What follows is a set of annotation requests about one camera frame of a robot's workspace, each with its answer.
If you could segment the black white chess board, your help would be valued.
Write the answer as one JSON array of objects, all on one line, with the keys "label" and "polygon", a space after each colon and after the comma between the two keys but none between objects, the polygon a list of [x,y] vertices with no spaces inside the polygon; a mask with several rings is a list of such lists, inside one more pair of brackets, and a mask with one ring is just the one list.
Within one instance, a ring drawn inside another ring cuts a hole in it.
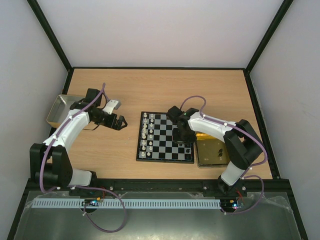
[{"label": "black white chess board", "polygon": [[175,143],[176,125],[164,112],[140,114],[136,160],[140,162],[183,163],[195,162],[194,145]]}]

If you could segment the gold metal tin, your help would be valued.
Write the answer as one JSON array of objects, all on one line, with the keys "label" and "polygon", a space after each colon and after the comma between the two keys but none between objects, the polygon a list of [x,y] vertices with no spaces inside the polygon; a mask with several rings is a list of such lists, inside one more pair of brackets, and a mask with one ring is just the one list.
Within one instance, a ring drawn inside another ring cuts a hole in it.
[{"label": "gold metal tin", "polygon": [[222,168],[230,162],[225,143],[205,133],[196,134],[195,153],[199,168]]}]

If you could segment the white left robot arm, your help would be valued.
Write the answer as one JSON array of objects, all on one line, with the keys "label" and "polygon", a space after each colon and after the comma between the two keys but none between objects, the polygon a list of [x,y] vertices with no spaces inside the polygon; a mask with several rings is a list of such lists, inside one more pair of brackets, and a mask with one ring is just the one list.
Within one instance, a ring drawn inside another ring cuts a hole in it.
[{"label": "white left robot arm", "polygon": [[72,167],[69,151],[81,131],[89,124],[120,131],[127,127],[125,118],[113,111],[120,100],[109,99],[104,89],[89,88],[85,98],[75,101],[55,132],[29,150],[30,176],[43,193],[60,188],[88,187],[96,173]]}]

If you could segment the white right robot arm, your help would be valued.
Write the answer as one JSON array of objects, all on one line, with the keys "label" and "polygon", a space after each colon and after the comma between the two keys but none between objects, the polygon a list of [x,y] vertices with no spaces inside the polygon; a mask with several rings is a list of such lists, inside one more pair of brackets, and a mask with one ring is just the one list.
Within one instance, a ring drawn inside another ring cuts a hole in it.
[{"label": "white right robot arm", "polygon": [[193,144],[197,133],[207,134],[224,143],[229,163],[217,180],[218,191],[229,196],[236,189],[254,161],[267,152],[251,124],[242,119],[239,122],[225,121],[207,116],[200,110],[189,108],[182,111],[177,106],[171,107],[166,116],[176,126],[173,141],[177,144]]}]

